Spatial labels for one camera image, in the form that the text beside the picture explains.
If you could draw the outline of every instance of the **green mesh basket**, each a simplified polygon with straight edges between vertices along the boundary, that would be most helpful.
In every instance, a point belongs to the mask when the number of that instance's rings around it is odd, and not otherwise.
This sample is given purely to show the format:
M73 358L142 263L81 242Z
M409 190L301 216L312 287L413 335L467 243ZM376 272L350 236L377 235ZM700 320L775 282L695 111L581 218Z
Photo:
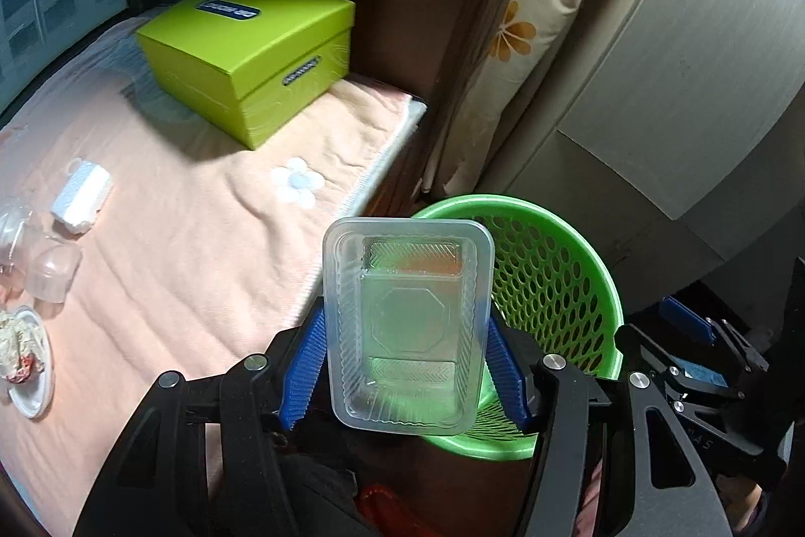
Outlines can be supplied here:
M545 352L560 353L590 375L617 378L621 353L614 337L623 325L617 289L593 247L565 221L533 203L496 195L448 199L415 217L483 223L495 241L492 298L506 324L530 332ZM486 371L472 427L424 439L493 461L531 457L536 445L534 435L522 435L506 418Z

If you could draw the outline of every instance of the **white plate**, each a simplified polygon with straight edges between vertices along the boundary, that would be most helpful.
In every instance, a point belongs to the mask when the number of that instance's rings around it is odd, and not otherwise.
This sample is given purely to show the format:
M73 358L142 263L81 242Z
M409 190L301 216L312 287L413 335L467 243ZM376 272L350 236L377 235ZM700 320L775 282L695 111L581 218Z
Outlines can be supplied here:
M45 326L43 326L42 320L36 312L23 305L17 308L14 316L31 326L42 328L39 336L35 335L35 339L39 341L39 348L44 353L44 370L42 372L32 372L31 377L19 385L8 386L11 403L14 403L15 407L28 419L36 419L43 415L53 398L53 354L50 348L50 341L47 340Z

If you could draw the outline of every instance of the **lime green box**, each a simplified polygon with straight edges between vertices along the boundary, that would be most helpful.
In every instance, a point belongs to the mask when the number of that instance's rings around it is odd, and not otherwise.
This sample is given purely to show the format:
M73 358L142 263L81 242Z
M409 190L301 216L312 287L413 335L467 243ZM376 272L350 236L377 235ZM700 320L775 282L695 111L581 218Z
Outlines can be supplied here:
M183 0L137 32L168 94L249 148L349 69L355 4Z

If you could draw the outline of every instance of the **clear plastic container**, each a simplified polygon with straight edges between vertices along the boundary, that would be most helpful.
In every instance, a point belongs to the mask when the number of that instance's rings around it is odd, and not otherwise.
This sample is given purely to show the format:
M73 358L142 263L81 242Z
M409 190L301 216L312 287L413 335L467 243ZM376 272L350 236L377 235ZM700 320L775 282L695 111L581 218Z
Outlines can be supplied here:
M458 435L472 425L494 243L461 219L341 219L324 243L333 411L346 425Z
M33 208L17 198L0 199L0 285L23 289L31 243L42 233Z
M62 303L82 259L78 244L47 233L21 199L0 199L0 285Z

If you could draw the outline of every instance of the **pink blanket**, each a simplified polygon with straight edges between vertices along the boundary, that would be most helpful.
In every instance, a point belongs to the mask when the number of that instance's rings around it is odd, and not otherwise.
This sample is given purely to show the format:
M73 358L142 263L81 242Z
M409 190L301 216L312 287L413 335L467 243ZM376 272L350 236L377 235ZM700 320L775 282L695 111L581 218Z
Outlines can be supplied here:
M325 230L359 211L421 110L341 81L247 151L156 88L131 34L142 21L110 29L0 131L0 196L27 198L43 219L76 159L114 179L78 239L67 302L37 306L55 360L51 407L29 421L0 401L0 462L53 537L71 534L160 372L224 372L298 322Z

